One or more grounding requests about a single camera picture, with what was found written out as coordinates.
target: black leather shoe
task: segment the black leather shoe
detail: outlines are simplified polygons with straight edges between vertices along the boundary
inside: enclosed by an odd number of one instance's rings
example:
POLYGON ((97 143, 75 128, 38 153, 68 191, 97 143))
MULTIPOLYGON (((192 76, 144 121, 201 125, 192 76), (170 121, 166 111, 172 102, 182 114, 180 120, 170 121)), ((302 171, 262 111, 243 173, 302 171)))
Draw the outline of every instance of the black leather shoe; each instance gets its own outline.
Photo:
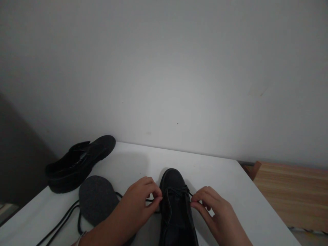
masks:
POLYGON ((189 189, 178 170, 170 168, 164 173, 160 189, 163 200, 160 246, 198 246, 192 220, 189 189))
POLYGON ((66 193, 79 187, 93 166, 113 151, 115 144, 114 137, 105 135, 92 143, 86 141, 72 146, 63 158, 45 167, 50 189, 66 193))

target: bracelet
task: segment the bracelet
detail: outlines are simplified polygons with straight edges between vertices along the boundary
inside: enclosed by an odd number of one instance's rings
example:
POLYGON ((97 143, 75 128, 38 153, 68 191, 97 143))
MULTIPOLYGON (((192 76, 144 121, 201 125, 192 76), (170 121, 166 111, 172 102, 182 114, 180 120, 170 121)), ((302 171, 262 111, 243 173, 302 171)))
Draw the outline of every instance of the bracelet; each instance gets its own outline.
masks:
POLYGON ((82 235, 81 235, 81 236, 79 237, 79 239, 77 240, 75 246, 79 246, 79 243, 80 243, 81 238, 83 238, 83 237, 86 235, 87 232, 88 232, 88 231, 84 231, 84 232, 82 233, 82 235))

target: finger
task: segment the finger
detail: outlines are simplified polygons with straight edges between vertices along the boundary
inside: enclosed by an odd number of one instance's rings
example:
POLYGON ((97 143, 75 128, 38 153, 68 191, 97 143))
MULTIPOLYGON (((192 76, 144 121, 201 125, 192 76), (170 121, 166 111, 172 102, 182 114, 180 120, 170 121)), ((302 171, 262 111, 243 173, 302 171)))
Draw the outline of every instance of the finger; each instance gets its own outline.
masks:
POLYGON ((218 201, 220 201, 222 199, 222 197, 211 186, 204 186, 197 192, 205 192, 205 193, 209 194, 210 196, 212 196, 215 200, 218 200, 218 201))
POLYGON ((219 193, 216 192, 216 190, 214 190, 211 186, 207 187, 208 192, 211 194, 211 196, 213 196, 216 200, 221 200, 222 197, 219 195, 219 193))
POLYGON ((204 208, 206 208, 208 211, 211 210, 211 207, 209 205, 207 205, 205 201, 202 201, 202 203, 203 203, 204 208))
POLYGON ((153 194, 154 197, 163 196, 161 189, 155 183, 146 185, 145 195, 153 194))
POLYGON ((151 183, 155 183, 155 181, 153 180, 152 177, 147 177, 147 178, 142 180, 143 185, 148 185, 148 184, 151 184, 151 183))
POLYGON ((196 194, 194 194, 191 198, 192 202, 199 202, 203 201, 208 205, 209 207, 214 207, 218 201, 215 200, 212 196, 205 193, 205 191, 198 191, 196 194))
POLYGON ((146 207, 146 213, 147 213, 147 216, 151 216, 155 211, 156 209, 158 208, 158 206, 160 205, 160 202, 162 201, 162 197, 161 196, 158 196, 156 197, 152 202, 151 204, 149 204, 147 207, 146 207))
POLYGON ((213 228, 214 225, 214 221, 212 219, 212 216, 208 213, 208 211, 206 211, 206 209, 198 202, 192 202, 190 204, 191 207, 195 208, 203 217, 203 219, 205 220, 207 226, 211 229, 213 228))
POLYGON ((139 179, 137 182, 133 183, 133 184, 128 188, 128 190, 131 190, 131 189, 134 188, 136 185, 143 183, 144 180, 147 179, 147 178, 148 178, 147 176, 142 177, 142 178, 139 179))

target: white wall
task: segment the white wall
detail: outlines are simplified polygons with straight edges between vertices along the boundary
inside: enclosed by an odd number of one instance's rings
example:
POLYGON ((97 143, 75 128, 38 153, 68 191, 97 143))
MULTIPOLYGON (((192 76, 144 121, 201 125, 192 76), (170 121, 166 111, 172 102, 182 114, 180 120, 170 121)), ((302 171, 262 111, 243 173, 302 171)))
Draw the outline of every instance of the white wall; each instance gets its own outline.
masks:
POLYGON ((328 166, 324 0, 10 0, 0 17, 0 90, 58 156, 112 134, 328 166))

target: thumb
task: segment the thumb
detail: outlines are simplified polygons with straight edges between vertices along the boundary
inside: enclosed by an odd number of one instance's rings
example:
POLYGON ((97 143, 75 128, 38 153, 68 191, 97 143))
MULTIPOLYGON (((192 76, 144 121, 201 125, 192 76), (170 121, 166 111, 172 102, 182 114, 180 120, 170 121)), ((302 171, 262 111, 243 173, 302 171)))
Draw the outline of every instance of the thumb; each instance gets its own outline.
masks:
POLYGON ((156 211, 162 199, 162 196, 158 196, 151 202, 151 204, 147 206, 147 212, 150 213, 150 215, 152 215, 156 211))
POLYGON ((190 206, 195 208, 201 214, 210 229, 215 226, 212 216, 208 213, 202 204, 199 202, 191 202, 190 206))

